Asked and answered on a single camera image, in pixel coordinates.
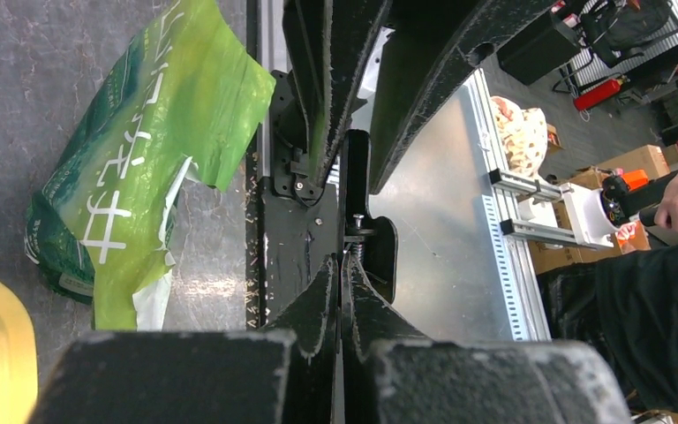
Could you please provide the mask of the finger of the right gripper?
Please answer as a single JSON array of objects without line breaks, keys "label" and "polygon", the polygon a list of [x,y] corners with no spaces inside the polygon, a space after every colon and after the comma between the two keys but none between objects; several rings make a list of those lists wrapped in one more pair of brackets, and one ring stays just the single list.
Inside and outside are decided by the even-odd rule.
[{"label": "finger of the right gripper", "polygon": [[343,144],[390,1],[286,1],[282,30],[305,121],[311,182],[324,186]]},{"label": "finger of the right gripper", "polygon": [[378,194],[423,127],[502,44],[551,2],[394,1],[370,125],[369,191]]}]

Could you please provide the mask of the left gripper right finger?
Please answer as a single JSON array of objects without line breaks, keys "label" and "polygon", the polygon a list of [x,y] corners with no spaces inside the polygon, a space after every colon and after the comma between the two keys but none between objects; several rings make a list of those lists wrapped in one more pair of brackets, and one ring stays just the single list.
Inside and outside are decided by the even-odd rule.
[{"label": "left gripper right finger", "polygon": [[628,423],[607,363],[578,342],[435,341],[341,267],[344,417],[349,423]]}]

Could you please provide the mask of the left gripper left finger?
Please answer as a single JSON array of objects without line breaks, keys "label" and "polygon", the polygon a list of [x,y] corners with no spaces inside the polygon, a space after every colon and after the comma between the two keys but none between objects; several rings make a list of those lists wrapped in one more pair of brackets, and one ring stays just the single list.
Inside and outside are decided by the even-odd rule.
[{"label": "left gripper left finger", "polygon": [[338,266],[261,329],[96,331],[57,363],[33,423],[328,423]]}]

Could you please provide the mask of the green litter bag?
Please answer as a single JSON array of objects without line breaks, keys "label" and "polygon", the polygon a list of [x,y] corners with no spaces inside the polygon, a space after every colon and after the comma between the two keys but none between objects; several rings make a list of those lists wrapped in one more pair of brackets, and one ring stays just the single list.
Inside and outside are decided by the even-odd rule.
[{"label": "green litter bag", "polygon": [[173,2],[131,39],[34,194],[26,256],[93,307],[96,329],[160,329],[180,187],[228,187],[274,89],[215,2]]}]

